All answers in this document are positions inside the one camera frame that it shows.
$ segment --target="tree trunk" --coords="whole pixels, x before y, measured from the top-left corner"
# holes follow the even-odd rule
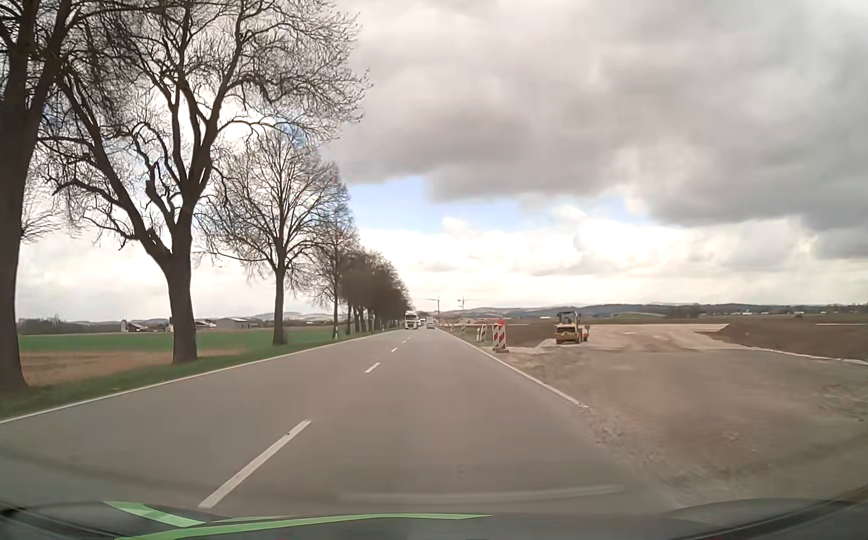
[[[341,332],[338,331],[338,325],[337,325],[337,295],[335,294],[334,295],[334,331],[332,331],[330,338],[336,340],[337,338],[340,338],[340,334],[341,334]]]
[[[7,95],[5,92],[5,117],[0,123],[0,394],[20,392],[28,387],[20,367],[15,295],[24,184],[33,148],[23,148],[23,122],[18,121],[19,116],[21,119],[25,116],[23,101],[20,110],[8,114]]]
[[[174,242],[168,262],[167,297],[171,304],[174,323],[174,358],[171,363],[186,364],[197,360],[197,325],[194,324],[194,305],[191,301],[190,243]]]
[[[275,270],[273,273],[274,297],[273,297],[273,339],[272,345],[286,345],[287,335],[284,333],[284,270]]]

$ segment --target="white truck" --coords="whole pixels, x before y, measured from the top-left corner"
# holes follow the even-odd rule
[[[404,311],[404,330],[417,330],[418,324],[418,313],[416,311]]]

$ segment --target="building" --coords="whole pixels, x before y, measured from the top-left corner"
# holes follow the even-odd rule
[[[217,330],[248,330],[251,327],[250,320],[241,319],[240,317],[216,319],[214,324],[217,325]]]
[[[147,332],[147,326],[129,323],[126,319],[121,319],[121,332]]]

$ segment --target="car hood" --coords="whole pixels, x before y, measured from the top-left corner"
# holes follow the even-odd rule
[[[379,513],[229,517],[130,501],[0,509],[0,540],[672,540],[868,538],[868,504],[750,498],[652,515]]]

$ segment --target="dirt surface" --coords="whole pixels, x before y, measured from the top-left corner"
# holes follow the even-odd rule
[[[730,323],[714,339],[803,355],[868,362],[868,323],[817,324],[811,319]]]
[[[237,355],[240,350],[201,350],[202,357]],[[22,352],[21,367],[29,385],[42,387],[110,375],[129,369],[168,364],[171,352],[51,351]]]
[[[508,323],[507,324],[507,344],[509,347],[535,347],[538,345],[547,346],[553,345],[555,324],[550,321],[532,322],[532,323]],[[697,332],[717,332],[724,328],[725,324],[700,324],[697,322],[681,322],[678,324],[658,324],[638,323],[638,324],[591,324],[590,338],[597,339],[602,342],[603,347],[608,350],[620,350],[625,347],[632,347],[630,350],[656,350],[655,345],[658,343],[652,341],[655,336],[660,336],[661,339],[673,340],[672,345],[675,349],[691,348],[693,345],[708,343],[710,339],[700,340],[695,336]],[[718,347],[716,344],[708,344],[708,347]]]
[[[500,358],[587,404],[594,436],[679,504],[868,483],[868,366],[618,326]]]

